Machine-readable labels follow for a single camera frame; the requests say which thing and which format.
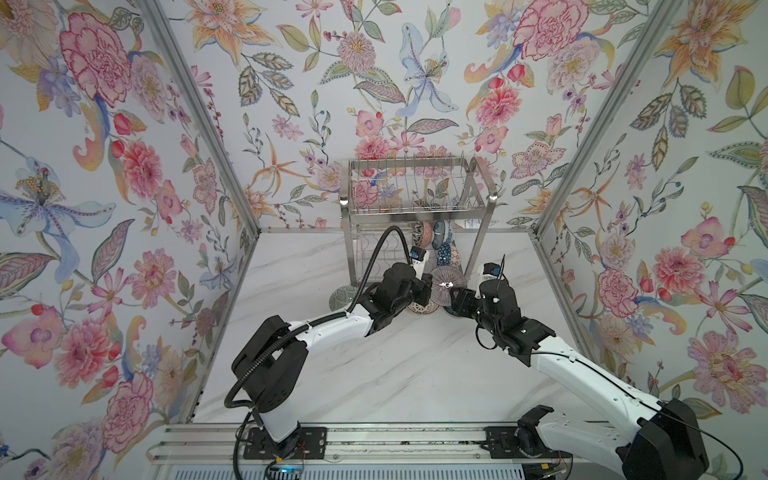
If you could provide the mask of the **purple striped bowl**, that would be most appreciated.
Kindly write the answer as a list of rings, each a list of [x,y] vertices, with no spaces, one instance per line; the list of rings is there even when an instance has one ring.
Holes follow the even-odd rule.
[[[451,292],[453,290],[463,289],[467,286],[463,272],[454,266],[438,266],[430,272],[430,275],[432,276],[430,299],[441,307],[452,305]]]

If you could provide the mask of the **blue triangle pattern bowl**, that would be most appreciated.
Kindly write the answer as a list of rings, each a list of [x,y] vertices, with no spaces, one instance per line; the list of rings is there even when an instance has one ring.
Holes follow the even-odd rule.
[[[461,256],[454,242],[441,244],[435,249],[435,252],[438,266],[451,266],[454,268],[462,266]]]

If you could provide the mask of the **green leaf pattern bowl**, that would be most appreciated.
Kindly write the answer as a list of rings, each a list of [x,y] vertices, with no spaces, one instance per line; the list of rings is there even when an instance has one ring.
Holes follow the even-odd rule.
[[[417,221],[411,224],[412,245],[421,249],[428,249],[433,241],[433,226],[428,221]]]

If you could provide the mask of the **grey green pattern bowl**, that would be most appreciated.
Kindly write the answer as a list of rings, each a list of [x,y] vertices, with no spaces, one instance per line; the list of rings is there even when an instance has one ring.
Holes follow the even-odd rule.
[[[329,297],[328,305],[332,312],[348,310],[357,299],[358,288],[346,285],[337,288]]]

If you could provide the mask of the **blue white floral bowl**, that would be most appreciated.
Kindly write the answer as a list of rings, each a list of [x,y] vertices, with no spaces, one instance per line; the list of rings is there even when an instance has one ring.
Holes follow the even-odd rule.
[[[450,223],[445,220],[438,220],[433,224],[431,245],[435,250],[440,249],[444,244],[450,244],[452,241],[452,230]]]

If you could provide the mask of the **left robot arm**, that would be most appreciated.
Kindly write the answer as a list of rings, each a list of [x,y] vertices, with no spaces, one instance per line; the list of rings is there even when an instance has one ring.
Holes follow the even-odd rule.
[[[225,407],[248,410],[258,424],[252,443],[259,451],[288,457],[300,446],[301,432],[289,399],[309,356],[383,330],[413,303],[428,305],[432,284],[421,267],[396,263],[345,309],[304,322],[266,319],[232,362],[236,380]]]

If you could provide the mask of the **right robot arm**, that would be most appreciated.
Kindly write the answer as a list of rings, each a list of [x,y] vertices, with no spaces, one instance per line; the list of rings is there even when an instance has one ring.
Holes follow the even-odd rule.
[[[698,479],[710,466],[692,408],[630,387],[542,322],[522,315],[505,279],[454,287],[451,308],[489,332],[497,348],[556,381],[604,419],[577,421],[538,405],[516,422],[510,446],[529,458],[564,452],[626,479]]]

